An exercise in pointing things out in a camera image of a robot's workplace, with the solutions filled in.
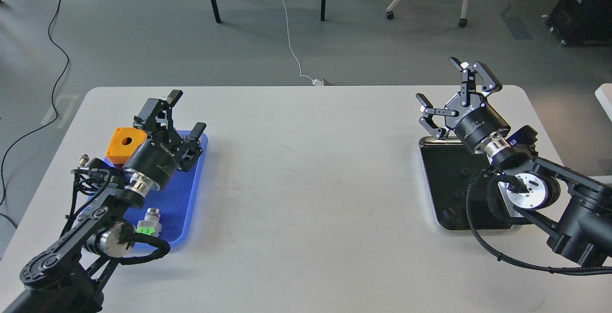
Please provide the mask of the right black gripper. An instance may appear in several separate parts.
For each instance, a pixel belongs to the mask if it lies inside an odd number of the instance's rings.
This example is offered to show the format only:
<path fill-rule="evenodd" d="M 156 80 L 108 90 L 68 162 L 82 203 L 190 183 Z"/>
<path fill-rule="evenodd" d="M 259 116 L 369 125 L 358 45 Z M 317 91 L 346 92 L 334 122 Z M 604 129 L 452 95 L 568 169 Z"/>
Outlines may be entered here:
<path fill-rule="evenodd" d="M 470 64 L 455 57 L 450 57 L 449 61 L 462 73 L 460 92 L 447 102 L 447 109 L 434 108 L 425 95 L 417 93 L 415 97 L 423 108 L 419 123 L 435 139 L 445 139 L 449 130 L 439 127 L 433 121 L 434 116 L 444 116 L 446 126 L 453 130 L 470 152 L 483 153 L 483 139 L 492 133 L 506 137 L 511 130 L 511 126 L 488 104 L 486 98 L 501 91 L 503 85 L 489 67 L 479 61 Z M 483 95 L 477 93 L 477 86 Z M 461 98 L 469 98 L 466 106 L 461 104 Z"/>

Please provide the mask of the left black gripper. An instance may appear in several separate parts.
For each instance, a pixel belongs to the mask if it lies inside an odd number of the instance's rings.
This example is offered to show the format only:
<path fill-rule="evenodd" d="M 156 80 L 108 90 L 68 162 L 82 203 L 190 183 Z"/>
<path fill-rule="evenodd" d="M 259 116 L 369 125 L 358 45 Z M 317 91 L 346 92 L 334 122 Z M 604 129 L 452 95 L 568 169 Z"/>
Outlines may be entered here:
<path fill-rule="evenodd" d="M 124 164 L 125 189 L 162 191 L 175 172 L 189 172 L 201 156 L 206 123 L 196 123 L 186 136 L 174 130 L 171 114 L 182 95 L 173 89 L 164 99 L 149 98 L 134 116 L 133 127 L 149 136 Z"/>

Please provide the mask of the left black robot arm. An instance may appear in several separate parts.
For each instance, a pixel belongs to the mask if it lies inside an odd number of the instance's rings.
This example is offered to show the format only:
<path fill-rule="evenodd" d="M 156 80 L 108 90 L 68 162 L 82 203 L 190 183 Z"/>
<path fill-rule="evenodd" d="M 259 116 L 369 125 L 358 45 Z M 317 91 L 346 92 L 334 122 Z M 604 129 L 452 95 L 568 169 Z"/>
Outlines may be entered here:
<path fill-rule="evenodd" d="M 182 97 L 173 89 L 150 98 L 133 119 L 144 140 L 122 167 L 83 155 L 74 175 L 72 203 L 60 237 L 22 268 L 24 291 L 7 313 L 98 313 L 103 289 L 119 265 L 161 259 L 170 243 L 124 218 L 142 208 L 150 191 L 162 191 L 175 172 L 189 172 L 203 154 L 205 123 L 188 135 L 174 128 L 172 112 Z"/>

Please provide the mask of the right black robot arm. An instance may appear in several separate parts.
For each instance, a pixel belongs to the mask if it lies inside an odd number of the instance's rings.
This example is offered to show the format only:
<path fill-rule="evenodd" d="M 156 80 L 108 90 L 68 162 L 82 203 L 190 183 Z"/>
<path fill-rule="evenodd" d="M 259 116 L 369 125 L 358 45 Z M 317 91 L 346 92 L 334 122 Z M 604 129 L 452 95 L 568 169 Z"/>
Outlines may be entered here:
<path fill-rule="evenodd" d="M 421 93 L 420 158 L 435 220 L 447 231 L 471 231 L 498 261 L 552 274 L 610 274 L 611 187 L 541 158 L 537 132 L 511 126 L 488 102 L 502 89 L 478 61 L 450 57 L 461 72 L 459 91 L 443 108 Z M 490 246 L 478 230 L 534 225 L 548 235 L 552 252 L 575 267 L 542 267 L 516 260 Z"/>

